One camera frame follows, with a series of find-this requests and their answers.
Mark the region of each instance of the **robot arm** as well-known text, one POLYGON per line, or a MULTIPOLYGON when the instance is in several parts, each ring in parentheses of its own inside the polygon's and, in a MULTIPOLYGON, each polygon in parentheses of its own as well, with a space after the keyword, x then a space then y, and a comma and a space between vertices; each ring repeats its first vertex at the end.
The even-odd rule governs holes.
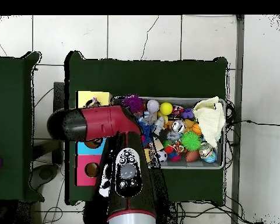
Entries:
POLYGON ((85 142, 108 137, 101 160, 96 193, 108 196, 109 224, 156 224, 153 192, 141 141, 141 130, 122 106, 58 110, 47 128, 54 139, 85 142), (111 168, 110 190, 103 190, 106 166, 111 168))

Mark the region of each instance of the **dark green table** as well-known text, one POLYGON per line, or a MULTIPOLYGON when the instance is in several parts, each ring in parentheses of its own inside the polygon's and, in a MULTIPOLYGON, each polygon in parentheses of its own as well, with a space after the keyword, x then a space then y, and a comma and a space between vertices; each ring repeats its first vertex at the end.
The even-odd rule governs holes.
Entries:
POLYGON ((0 57, 0 200, 42 201, 29 187, 33 154, 32 71, 40 54, 0 57))
MULTIPOLYGON (((83 59, 70 52, 65 60, 65 95, 69 107, 75 107, 77 90, 110 92, 113 96, 137 93, 150 97, 225 99, 227 60, 118 61, 83 59)), ((69 164, 65 188, 71 203, 92 199, 91 187, 74 185, 74 143, 66 143, 69 164)), ((214 200, 223 205, 223 169, 164 169, 170 201, 214 200)))

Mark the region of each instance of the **plastic bin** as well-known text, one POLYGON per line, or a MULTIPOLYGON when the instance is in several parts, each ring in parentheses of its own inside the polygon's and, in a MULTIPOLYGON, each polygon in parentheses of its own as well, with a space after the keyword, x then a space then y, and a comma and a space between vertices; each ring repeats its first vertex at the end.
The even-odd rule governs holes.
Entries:
MULTIPOLYGON (((194 107, 201 100, 207 100, 208 98, 165 98, 165 97, 142 97, 145 102, 148 100, 157 100, 160 104, 163 102, 169 102, 172 105, 178 105, 184 108, 194 107)), ((219 102, 223 106, 224 116, 226 117, 226 106, 225 101, 219 99, 219 102)), ((226 150, 226 142, 225 142, 225 126, 222 128, 221 138, 218 142, 218 147, 216 149, 217 152, 217 161, 214 163, 207 163, 204 160, 198 158, 198 160, 194 162, 186 162, 185 156, 181 158, 178 162, 172 162, 170 160, 166 162, 161 162, 161 166, 163 169, 221 169, 224 166, 225 162, 225 150, 226 150)))

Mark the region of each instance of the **white cloth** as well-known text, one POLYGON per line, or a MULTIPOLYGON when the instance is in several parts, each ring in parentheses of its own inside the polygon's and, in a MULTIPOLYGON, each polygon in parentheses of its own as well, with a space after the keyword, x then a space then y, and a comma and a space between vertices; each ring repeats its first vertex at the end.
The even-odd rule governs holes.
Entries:
POLYGON ((221 130, 225 125, 224 110, 222 104, 219 103, 219 97, 197 103, 193 108, 193 113, 205 140, 213 148, 217 148, 216 139, 221 135, 221 130))

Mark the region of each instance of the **blue block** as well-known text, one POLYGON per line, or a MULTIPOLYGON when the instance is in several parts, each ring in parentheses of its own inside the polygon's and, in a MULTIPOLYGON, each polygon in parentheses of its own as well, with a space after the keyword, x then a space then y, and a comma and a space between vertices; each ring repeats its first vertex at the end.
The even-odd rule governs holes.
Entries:
POLYGON ((104 138, 103 143, 97 149, 89 149, 84 142, 78 142, 78 155, 101 155, 105 143, 106 139, 104 138))

